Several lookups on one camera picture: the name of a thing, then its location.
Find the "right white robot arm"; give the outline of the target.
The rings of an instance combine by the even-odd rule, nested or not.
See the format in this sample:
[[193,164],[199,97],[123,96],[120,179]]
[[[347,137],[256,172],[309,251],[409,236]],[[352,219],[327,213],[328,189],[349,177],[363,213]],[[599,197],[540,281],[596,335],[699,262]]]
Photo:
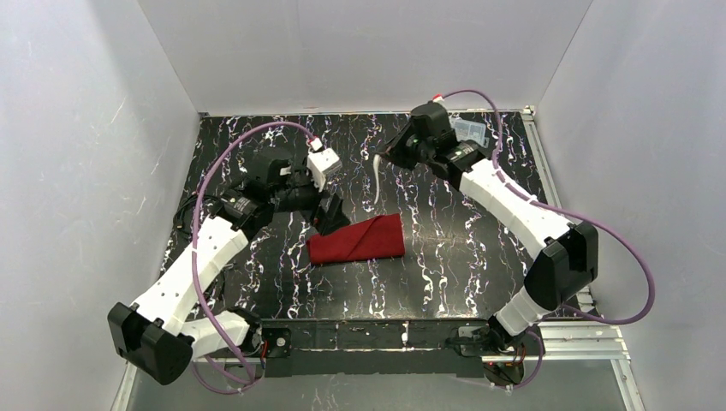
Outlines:
[[477,139],[459,136],[448,111],[434,101],[414,108],[406,126],[373,158],[375,170],[383,160],[406,170],[426,165],[513,232],[533,258],[522,288],[486,326],[451,341],[485,352],[514,347],[529,327],[598,276],[597,229],[536,206],[535,197],[496,167],[494,159]]

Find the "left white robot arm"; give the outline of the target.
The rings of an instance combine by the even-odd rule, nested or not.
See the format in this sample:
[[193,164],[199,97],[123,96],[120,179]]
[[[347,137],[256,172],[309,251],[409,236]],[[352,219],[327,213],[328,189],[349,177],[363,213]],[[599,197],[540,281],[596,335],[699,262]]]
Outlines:
[[110,309],[116,352],[161,385],[223,348],[260,355],[265,333],[259,316],[249,310],[232,308],[194,321],[188,316],[194,307],[205,307],[205,291],[275,214],[298,212],[321,235],[349,225],[342,199],[326,189],[341,167],[331,148],[310,150],[300,164],[282,148],[261,149],[242,178],[216,197],[197,241],[131,304],[118,302]]

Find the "clear plastic compartment box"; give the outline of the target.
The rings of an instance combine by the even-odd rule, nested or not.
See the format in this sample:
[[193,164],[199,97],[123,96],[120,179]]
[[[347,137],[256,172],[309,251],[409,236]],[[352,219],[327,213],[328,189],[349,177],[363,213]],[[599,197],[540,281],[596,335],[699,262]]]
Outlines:
[[482,148],[488,148],[490,138],[487,136],[487,127],[480,122],[464,120],[458,117],[449,119],[451,127],[455,130],[456,138],[459,141],[471,140]]

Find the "white plastic spoon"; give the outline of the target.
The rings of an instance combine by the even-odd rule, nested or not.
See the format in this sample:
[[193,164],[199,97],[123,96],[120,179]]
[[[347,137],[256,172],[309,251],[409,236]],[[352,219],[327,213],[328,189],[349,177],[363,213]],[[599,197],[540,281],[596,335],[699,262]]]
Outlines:
[[380,154],[375,154],[372,161],[372,167],[373,167],[373,175],[374,175],[374,182],[375,182],[375,197],[373,204],[376,205],[380,200],[380,194],[381,194],[381,182],[380,182],[380,167],[382,163],[382,156]]

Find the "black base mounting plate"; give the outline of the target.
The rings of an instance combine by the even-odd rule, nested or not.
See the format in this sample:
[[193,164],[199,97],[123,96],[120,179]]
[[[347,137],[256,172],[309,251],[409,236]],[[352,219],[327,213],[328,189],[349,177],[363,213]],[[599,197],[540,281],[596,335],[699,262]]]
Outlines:
[[541,336],[521,335],[504,349],[485,338],[483,319],[264,319],[256,334],[266,349],[248,344],[253,364],[268,378],[324,375],[449,374],[460,378],[519,379],[525,360],[543,349]]

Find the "red cloth napkin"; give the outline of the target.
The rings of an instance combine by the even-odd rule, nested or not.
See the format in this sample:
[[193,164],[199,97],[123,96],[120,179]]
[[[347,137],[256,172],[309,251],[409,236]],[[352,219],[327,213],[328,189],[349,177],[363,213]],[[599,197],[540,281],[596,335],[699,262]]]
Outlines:
[[398,213],[376,216],[329,235],[313,235],[306,248],[313,265],[402,257],[405,245],[401,217]]

